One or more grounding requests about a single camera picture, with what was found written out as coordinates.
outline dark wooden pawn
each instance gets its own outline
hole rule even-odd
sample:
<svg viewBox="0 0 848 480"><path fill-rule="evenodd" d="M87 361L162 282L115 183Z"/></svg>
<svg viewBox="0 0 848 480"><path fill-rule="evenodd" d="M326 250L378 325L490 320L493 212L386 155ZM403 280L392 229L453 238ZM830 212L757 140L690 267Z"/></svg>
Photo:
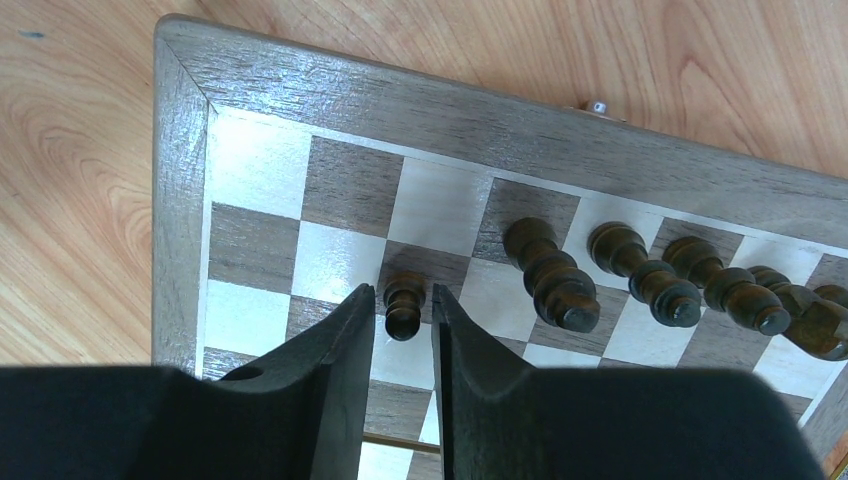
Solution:
<svg viewBox="0 0 848 480"><path fill-rule="evenodd" d="M813 291L825 300L830 300L848 308L848 289L844 287L840 287L839 285L822 285Z"/></svg>
<svg viewBox="0 0 848 480"><path fill-rule="evenodd" d="M649 260L645 240L621 222L596 228L589 236L589 255L601 270L627 277L630 294L646 303L654 318L669 327L693 327L701 319L698 287L678 278L671 266Z"/></svg>
<svg viewBox="0 0 848 480"><path fill-rule="evenodd" d="M584 333L595 328L601 310L595 282L557 247L547 222L528 217L513 223L504 235L504 250L524 272L524 288L545 323Z"/></svg>
<svg viewBox="0 0 848 480"><path fill-rule="evenodd" d="M751 267L748 271L758 285L777 295L792 316L783 336L813 357L830 361L848 359L848 308L829 300L844 300L844 289L827 285L813 291L793 285L785 275L770 267Z"/></svg>
<svg viewBox="0 0 848 480"><path fill-rule="evenodd" d="M389 278L383 303L386 304L386 332L390 337L405 342L418 333L421 307L426 298L426 284L421 275L401 272Z"/></svg>
<svg viewBox="0 0 848 480"><path fill-rule="evenodd" d="M744 268L724 268L718 250L699 237L675 240L663 253L663 260L677 275L704 289L704 300L716 311L749 330L773 336L789 328L792 317L771 290L757 285L754 275Z"/></svg>

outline chessboard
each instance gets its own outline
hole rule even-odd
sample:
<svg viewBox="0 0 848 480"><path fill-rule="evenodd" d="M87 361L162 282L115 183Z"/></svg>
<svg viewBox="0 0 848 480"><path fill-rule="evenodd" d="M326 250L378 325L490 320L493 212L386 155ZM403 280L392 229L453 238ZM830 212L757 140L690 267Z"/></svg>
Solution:
<svg viewBox="0 0 848 480"><path fill-rule="evenodd" d="M357 285L379 296L392 274L413 271L429 286L414 338L387 335L378 300L368 432L439 443L434 283L535 366L743 370L778 392L819 457L848 427L846 362L706 308L694 328L662 326L586 245L596 226L621 221L652 258L698 235L726 265L848 285L845 182L574 112L545 108L538 123L527 118L540 106L182 18L160 24L156 42L155 363L220 378L323 319ZM222 66L234 59L252 68ZM379 110L389 93L394 110ZM299 107L281 112L286 101ZM492 102L500 117L488 115ZM398 131L416 140L398 141ZM652 139L653 156L634 146L638 135ZM591 333L537 318L501 243L528 216L550 223L597 284ZM363 444L360 478L439 475L437 455Z"/></svg>

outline wooden board frame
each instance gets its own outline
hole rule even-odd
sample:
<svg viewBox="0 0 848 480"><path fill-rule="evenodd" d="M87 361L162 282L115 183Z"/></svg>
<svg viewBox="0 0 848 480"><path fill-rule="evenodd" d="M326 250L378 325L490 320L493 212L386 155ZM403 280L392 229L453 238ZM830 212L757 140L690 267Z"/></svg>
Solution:
<svg viewBox="0 0 848 480"><path fill-rule="evenodd" d="M155 34L153 362L196 372L206 276L206 124L274 115L692 215L848 248L848 182L576 111L213 25ZM821 459L848 428L843 369L803 428Z"/></svg>

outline chess piece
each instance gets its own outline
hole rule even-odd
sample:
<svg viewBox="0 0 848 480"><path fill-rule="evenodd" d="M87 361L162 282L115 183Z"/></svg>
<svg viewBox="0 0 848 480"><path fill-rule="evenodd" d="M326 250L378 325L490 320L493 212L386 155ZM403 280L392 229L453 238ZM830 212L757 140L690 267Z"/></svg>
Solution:
<svg viewBox="0 0 848 480"><path fill-rule="evenodd" d="M427 298L424 277L413 272L393 275L386 283L383 303L386 304L386 332L393 339L405 342L421 327L421 307Z"/></svg>
<svg viewBox="0 0 848 480"><path fill-rule="evenodd" d="M512 264L524 272L524 288L545 323L584 333L595 328L601 311L595 282L557 247L556 234L547 222L531 217L518 220L507 230L503 243Z"/></svg>
<svg viewBox="0 0 848 480"><path fill-rule="evenodd" d="M675 240L665 249L663 260L680 278L703 288L707 305L727 312L737 325L768 336L789 327L792 317L777 295L757 285L754 275L744 268L724 268L710 242L698 237Z"/></svg>
<svg viewBox="0 0 848 480"><path fill-rule="evenodd" d="M669 327L693 327L701 319L698 287L678 278L671 266L649 260L645 240L628 225L609 222L589 236L589 255L598 267L629 278L630 294L651 308L651 314Z"/></svg>
<svg viewBox="0 0 848 480"><path fill-rule="evenodd" d="M830 300L848 308L848 290L839 285L822 285L813 291L825 300Z"/></svg>
<svg viewBox="0 0 848 480"><path fill-rule="evenodd" d="M757 284L777 295L792 316L792 323L783 336L821 360L848 359L848 308L828 299L844 300L844 289L827 285L812 291L793 285L786 276L770 267L751 267L748 271Z"/></svg>

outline chess square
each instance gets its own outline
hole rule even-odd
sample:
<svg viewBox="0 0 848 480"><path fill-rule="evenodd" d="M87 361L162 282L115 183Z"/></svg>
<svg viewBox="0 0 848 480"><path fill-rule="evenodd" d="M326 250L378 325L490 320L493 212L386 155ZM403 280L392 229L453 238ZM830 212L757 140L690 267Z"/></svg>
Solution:
<svg viewBox="0 0 848 480"><path fill-rule="evenodd" d="M694 328L661 325L647 305L630 297L604 350L604 357L638 365L674 367L686 350Z"/></svg>
<svg viewBox="0 0 848 480"><path fill-rule="evenodd" d="M496 178L474 245L474 257L509 263L503 248L507 229L524 217L537 217L548 222L559 237L562 248L580 197Z"/></svg>
<svg viewBox="0 0 848 480"><path fill-rule="evenodd" d="M821 258L822 253L813 249L745 237L730 265L741 268L765 265L786 275L792 283L804 285Z"/></svg>
<svg viewBox="0 0 848 480"><path fill-rule="evenodd" d="M286 339L288 295L209 280L207 347L262 356Z"/></svg>
<svg viewBox="0 0 848 480"><path fill-rule="evenodd" d="M203 379L218 380L245 363L255 360L253 355L230 352L218 348L203 349Z"/></svg>
<svg viewBox="0 0 848 480"><path fill-rule="evenodd" d="M571 221L563 250L574 257L577 266L597 285L627 290L626 278L601 271L589 257L589 236L604 223L624 222L642 236L648 248L660 230L663 217L646 211L645 207L643 203L612 195L583 197Z"/></svg>
<svg viewBox="0 0 848 480"><path fill-rule="evenodd" d="M427 414L424 416L424 424L421 427L421 435L418 437L419 442L429 443L431 445L441 445L439 436L439 400L436 397L436 392L433 391L430 395L430 402L427 404Z"/></svg>
<svg viewBox="0 0 848 480"><path fill-rule="evenodd" d="M736 325L726 313L706 310L677 366L750 372L770 341L771 337Z"/></svg>
<svg viewBox="0 0 848 480"><path fill-rule="evenodd" d="M492 178L407 158L389 240L471 256Z"/></svg>
<svg viewBox="0 0 848 480"><path fill-rule="evenodd" d="M536 323L533 299L512 265L472 258L459 304L491 335L526 342Z"/></svg>
<svg viewBox="0 0 848 480"><path fill-rule="evenodd" d="M301 222L292 294L341 303L359 284L376 285L384 238Z"/></svg>
<svg viewBox="0 0 848 480"><path fill-rule="evenodd" d="M530 343L599 357L603 355L612 332L618 324L624 303L630 298L630 294L624 290L601 286L597 287L597 290L597 300L601 305L601 317L591 332L571 332L548 325L537 318L530 334Z"/></svg>
<svg viewBox="0 0 848 480"><path fill-rule="evenodd" d="M441 480L442 456L435 453L415 452L409 466L407 480Z"/></svg>
<svg viewBox="0 0 848 480"><path fill-rule="evenodd" d="M406 480L412 450L362 442L357 478L363 480Z"/></svg>
<svg viewBox="0 0 848 480"><path fill-rule="evenodd" d="M386 242L383 267L380 270L380 281L377 284L377 295L379 296L377 313L386 313L383 293L392 275L410 271L422 275L425 279L427 299L421 308L421 321L431 323L433 321L433 284L442 284L448 287L454 295L459 295L468 273L468 262L470 260L470 257L439 250L392 241Z"/></svg>
<svg viewBox="0 0 848 480"><path fill-rule="evenodd" d="M226 115L211 117L208 132L213 201L300 218L311 135Z"/></svg>
<svg viewBox="0 0 848 480"><path fill-rule="evenodd" d="M657 238L649 250L651 258L662 258L665 249L672 242L689 236L700 237L712 243L725 266L730 265L733 255L736 254L736 250L744 238L738 233L728 232L727 230L719 230L675 218L666 218L663 220Z"/></svg>
<svg viewBox="0 0 848 480"><path fill-rule="evenodd" d="M598 368L649 368L645 365L636 365L635 363L630 362L622 362L620 360L613 360L611 358L601 358L600 363L598 363Z"/></svg>
<svg viewBox="0 0 848 480"><path fill-rule="evenodd" d="M403 157L312 138L302 219L386 237Z"/></svg>
<svg viewBox="0 0 848 480"><path fill-rule="evenodd" d="M799 397L797 395L790 395L788 393L778 393L777 394L781 400L783 400L784 405L789 410L789 414L792 415L792 418L795 421L800 421L801 417L804 416L804 412L807 411L807 407L812 403L812 399Z"/></svg>
<svg viewBox="0 0 848 480"><path fill-rule="evenodd" d="M436 380L430 325L422 323L421 329L414 337L405 342L398 342L386 333L386 317L377 315L375 330L370 378L432 390Z"/></svg>
<svg viewBox="0 0 848 480"><path fill-rule="evenodd" d="M601 357L530 343L524 349L524 360L538 368L596 368Z"/></svg>
<svg viewBox="0 0 848 480"><path fill-rule="evenodd" d="M371 380L365 431L418 440L432 390Z"/></svg>
<svg viewBox="0 0 848 480"><path fill-rule="evenodd" d="M754 373L778 392L815 398L834 369L841 369L845 363L813 358L783 335L778 335L772 337Z"/></svg>
<svg viewBox="0 0 848 480"><path fill-rule="evenodd" d="M829 254L822 256L807 281L807 286L815 289L822 285L841 285L848 288L848 258Z"/></svg>
<svg viewBox="0 0 848 480"><path fill-rule="evenodd" d="M300 222L291 218L212 204L209 278L291 292Z"/></svg>
<svg viewBox="0 0 848 480"><path fill-rule="evenodd" d="M518 355L519 357L524 355L524 349L527 348L527 342L521 342L518 340L513 340L511 338L503 338L503 337L494 337L495 340L501 342L501 345L505 346L509 349L510 352Z"/></svg>
<svg viewBox="0 0 848 480"><path fill-rule="evenodd" d="M289 302L289 321L286 324L286 341L327 318L338 306L336 303L292 295Z"/></svg>

